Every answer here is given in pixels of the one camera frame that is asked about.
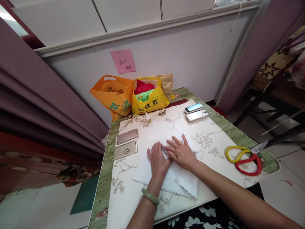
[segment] green marble table edge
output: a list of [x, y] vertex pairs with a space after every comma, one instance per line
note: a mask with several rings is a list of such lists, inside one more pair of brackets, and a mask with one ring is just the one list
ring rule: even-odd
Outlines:
[[[179, 96], [173, 100], [169, 100], [170, 103], [182, 99], [193, 99], [196, 103], [201, 103], [203, 108], [210, 114], [210, 118], [221, 129], [223, 129], [223, 131], [233, 140], [236, 145], [252, 147], [257, 144], [185, 87], [175, 89], [173, 90], [173, 93], [178, 94]], [[103, 216], [103, 213], [106, 213], [109, 207], [115, 137], [119, 133], [120, 122], [123, 120], [124, 117], [111, 123], [103, 164], [92, 207], [88, 227], [89, 229], [106, 228], [107, 225], [107, 214]], [[279, 162], [267, 151], [261, 151], [259, 157], [262, 159], [263, 171], [266, 173], [271, 174], [280, 169]]]

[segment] red scissor handle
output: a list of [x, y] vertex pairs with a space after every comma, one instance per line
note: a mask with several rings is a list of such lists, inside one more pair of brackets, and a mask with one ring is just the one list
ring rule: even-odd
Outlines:
[[[244, 163], [247, 163], [247, 162], [251, 162], [251, 161], [255, 161], [256, 160], [256, 165], [257, 165], [257, 170], [256, 172], [253, 172], [253, 173], [248, 173], [244, 170], [242, 170], [239, 165], [240, 164], [244, 164]], [[235, 163], [235, 167], [238, 171], [240, 171], [241, 173], [243, 174], [246, 174], [248, 176], [257, 176], [261, 173], [261, 170], [262, 170], [262, 166], [261, 166], [261, 159], [256, 155], [256, 154], [252, 154], [252, 157], [249, 158], [249, 159], [246, 159], [246, 160], [240, 160], [238, 162]]]

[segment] plastic bag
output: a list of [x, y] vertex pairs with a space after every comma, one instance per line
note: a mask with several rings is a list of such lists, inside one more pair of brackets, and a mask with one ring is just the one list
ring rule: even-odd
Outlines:
[[[134, 114], [145, 114], [146, 112], [162, 109], [169, 104], [169, 101], [161, 88], [161, 79], [156, 77], [146, 77], [138, 78], [138, 80], [143, 81], [144, 83], [151, 83], [156, 86], [156, 88], [145, 102], [138, 101], [134, 92], [132, 92], [131, 111]], [[137, 80], [134, 81], [134, 88], [137, 88]]]
[[130, 113], [133, 80], [105, 75], [91, 88], [90, 93], [111, 111], [112, 120], [118, 120]]

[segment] woman's right hand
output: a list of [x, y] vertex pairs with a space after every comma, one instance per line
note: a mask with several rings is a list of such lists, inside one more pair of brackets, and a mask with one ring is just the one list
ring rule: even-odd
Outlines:
[[169, 155], [177, 164], [179, 164], [185, 170], [191, 170], [194, 164], [197, 162], [195, 154], [192, 152], [188, 145], [187, 139], [182, 135], [184, 144], [180, 142], [175, 136], [172, 136], [175, 142], [167, 140], [170, 146], [164, 146], [167, 150], [167, 155]]

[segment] jade bangle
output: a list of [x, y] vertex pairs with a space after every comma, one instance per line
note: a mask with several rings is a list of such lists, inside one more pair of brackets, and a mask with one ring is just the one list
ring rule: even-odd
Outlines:
[[142, 188], [142, 193], [147, 199], [149, 199], [155, 205], [159, 205], [159, 200], [154, 196], [152, 196], [145, 188]]

